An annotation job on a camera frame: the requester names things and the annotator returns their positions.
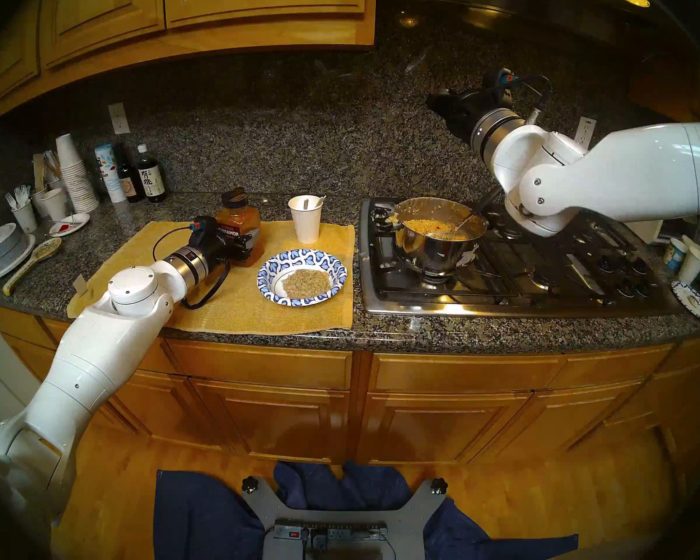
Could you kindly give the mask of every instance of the yellow towel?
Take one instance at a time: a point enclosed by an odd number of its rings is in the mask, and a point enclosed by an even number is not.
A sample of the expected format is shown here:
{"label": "yellow towel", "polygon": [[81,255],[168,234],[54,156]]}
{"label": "yellow towel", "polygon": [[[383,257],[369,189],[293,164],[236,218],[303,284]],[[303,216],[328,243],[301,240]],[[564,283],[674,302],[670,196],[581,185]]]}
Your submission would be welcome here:
{"label": "yellow towel", "polygon": [[[153,264],[152,249],[156,240],[173,228],[185,224],[187,223],[148,223],[102,264],[88,281],[88,291],[73,296],[67,307],[68,317],[74,319],[89,304],[98,301],[117,272],[133,265]],[[177,305],[166,326],[182,331],[232,335],[295,335],[335,327],[351,328],[355,229],[352,226],[322,224],[318,240],[312,245],[302,245],[298,242],[292,221],[262,223],[261,232],[264,255],[258,262],[248,268],[231,265],[227,279],[210,301],[195,311]],[[185,245],[189,239],[188,231],[172,233],[156,247],[156,256],[167,256]],[[257,273],[262,263],[278,252],[291,248],[319,249],[339,258],[348,271],[347,281],[339,293],[328,301],[310,307],[286,307],[265,299],[257,289]],[[211,273],[186,300],[199,301],[209,291],[219,274],[219,271]]]}

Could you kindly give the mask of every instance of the gas stove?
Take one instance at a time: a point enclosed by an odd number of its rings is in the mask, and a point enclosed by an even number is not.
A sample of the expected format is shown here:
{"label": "gas stove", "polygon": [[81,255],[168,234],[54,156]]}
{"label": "gas stove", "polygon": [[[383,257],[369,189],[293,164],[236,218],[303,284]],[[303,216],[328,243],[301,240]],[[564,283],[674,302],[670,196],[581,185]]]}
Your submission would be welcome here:
{"label": "gas stove", "polygon": [[490,228],[471,260],[436,281],[395,255],[386,218],[397,203],[370,199],[361,206],[360,282],[369,313],[590,317],[680,309],[633,245],[596,213],[580,213],[557,236],[543,238],[492,205],[483,213]]}

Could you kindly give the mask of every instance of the electrical outlet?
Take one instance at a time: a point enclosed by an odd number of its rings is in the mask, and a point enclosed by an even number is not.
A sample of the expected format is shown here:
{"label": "electrical outlet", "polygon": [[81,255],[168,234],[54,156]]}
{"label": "electrical outlet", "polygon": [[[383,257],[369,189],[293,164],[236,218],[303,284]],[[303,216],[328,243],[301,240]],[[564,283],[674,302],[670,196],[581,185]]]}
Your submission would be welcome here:
{"label": "electrical outlet", "polygon": [[593,118],[581,116],[581,119],[578,121],[578,130],[575,131],[573,140],[588,150],[588,144],[594,135],[594,126],[596,126],[596,121]]}
{"label": "electrical outlet", "polygon": [[120,101],[116,104],[109,104],[109,115],[112,117],[112,126],[114,126],[114,134],[129,134],[130,125],[127,124],[127,115],[125,114],[125,105]]}

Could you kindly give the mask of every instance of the cooking pot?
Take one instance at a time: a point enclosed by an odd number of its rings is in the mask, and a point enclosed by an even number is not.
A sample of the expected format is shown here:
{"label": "cooking pot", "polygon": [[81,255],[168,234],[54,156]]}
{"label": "cooking pot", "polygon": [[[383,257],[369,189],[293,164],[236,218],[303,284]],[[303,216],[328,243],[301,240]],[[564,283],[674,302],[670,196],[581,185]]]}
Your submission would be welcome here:
{"label": "cooking pot", "polygon": [[407,220],[429,219],[458,225],[471,209],[459,202],[435,198],[405,200],[394,208],[394,250],[410,267],[429,279],[451,276],[457,267],[474,259],[478,239],[487,229],[487,220],[475,215],[459,229],[466,240],[427,237],[405,226]]}

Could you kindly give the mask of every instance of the blue cloth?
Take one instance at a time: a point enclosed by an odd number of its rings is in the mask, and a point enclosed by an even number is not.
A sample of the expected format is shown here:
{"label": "blue cloth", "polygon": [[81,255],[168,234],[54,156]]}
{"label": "blue cloth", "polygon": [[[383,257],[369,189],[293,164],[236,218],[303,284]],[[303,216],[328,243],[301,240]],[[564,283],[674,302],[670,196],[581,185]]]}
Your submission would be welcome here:
{"label": "blue cloth", "polygon": [[[278,496],[294,509],[396,510],[412,496],[394,468],[345,463],[337,480],[320,464],[274,466]],[[158,471],[153,547],[158,560],[251,560],[262,554],[264,530],[240,496],[194,472]],[[446,498],[423,532],[427,560],[546,560],[578,548],[578,535],[491,540]]]}

